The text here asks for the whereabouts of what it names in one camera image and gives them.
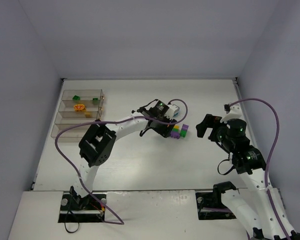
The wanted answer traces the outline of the small orange lego brick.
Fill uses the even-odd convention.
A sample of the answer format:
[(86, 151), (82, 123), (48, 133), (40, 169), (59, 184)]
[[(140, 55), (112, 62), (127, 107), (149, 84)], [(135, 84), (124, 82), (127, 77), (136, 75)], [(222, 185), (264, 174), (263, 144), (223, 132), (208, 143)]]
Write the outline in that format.
[(90, 117), (91, 117), (91, 114), (88, 112), (88, 113), (85, 114), (85, 117), (86, 117), (86, 118), (90, 118)]

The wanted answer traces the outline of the dark green lego brick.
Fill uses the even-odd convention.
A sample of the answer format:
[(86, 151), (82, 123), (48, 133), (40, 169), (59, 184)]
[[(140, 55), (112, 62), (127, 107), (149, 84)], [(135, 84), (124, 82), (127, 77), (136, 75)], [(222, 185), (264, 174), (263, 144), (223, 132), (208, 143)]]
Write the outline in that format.
[(99, 103), (99, 99), (98, 99), (97, 97), (94, 97), (94, 98), (92, 99), (92, 103), (93, 103), (94, 105), (98, 104), (98, 103)]

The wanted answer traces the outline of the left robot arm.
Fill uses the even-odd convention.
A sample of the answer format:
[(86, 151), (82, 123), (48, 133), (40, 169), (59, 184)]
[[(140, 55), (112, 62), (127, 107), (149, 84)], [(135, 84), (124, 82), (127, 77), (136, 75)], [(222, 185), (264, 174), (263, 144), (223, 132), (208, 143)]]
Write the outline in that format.
[(153, 130), (164, 138), (171, 135), (177, 122), (174, 117), (180, 108), (175, 104), (158, 101), (155, 106), (133, 110), (125, 122), (119, 124), (93, 124), (79, 142), (80, 177), (70, 187), (70, 194), (77, 209), (83, 210), (92, 202), (89, 195), (93, 191), (94, 180), (100, 165), (111, 155), (114, 144), (119, 139), (134, 132)]

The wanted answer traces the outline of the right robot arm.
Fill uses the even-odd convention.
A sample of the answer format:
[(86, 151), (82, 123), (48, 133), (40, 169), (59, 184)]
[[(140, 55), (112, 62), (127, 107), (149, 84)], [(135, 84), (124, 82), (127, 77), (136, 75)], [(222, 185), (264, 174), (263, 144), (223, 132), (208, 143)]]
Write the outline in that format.
[(212, 114), (207, 114), (196, 126), (199, 138), (211, 129), (208, 139), (228, 154), (228, 161), (245, 183), (255, 206), (251, 208), (235, 185), (226, 181), (213, 186), (212, 207), (216, 210), (226, 207), (252, 240), (300, 240), (300, 233), (287, 219), (280, 198), (274, 195), (276, 189), (270, 185), (262, 153), (246, 137), (246, 126), (242, 119), (223, 122), (220, 116)]

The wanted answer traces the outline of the orange flower lego piece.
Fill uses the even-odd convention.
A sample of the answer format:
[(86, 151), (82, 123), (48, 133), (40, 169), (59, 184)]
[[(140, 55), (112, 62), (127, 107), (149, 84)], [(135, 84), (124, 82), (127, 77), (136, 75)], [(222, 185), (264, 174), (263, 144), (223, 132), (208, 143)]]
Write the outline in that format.
[(85, 112), (86, 111), (86, 106), (84, 104), (75, 104), (73, 106), (73, 109), (75, 112)]

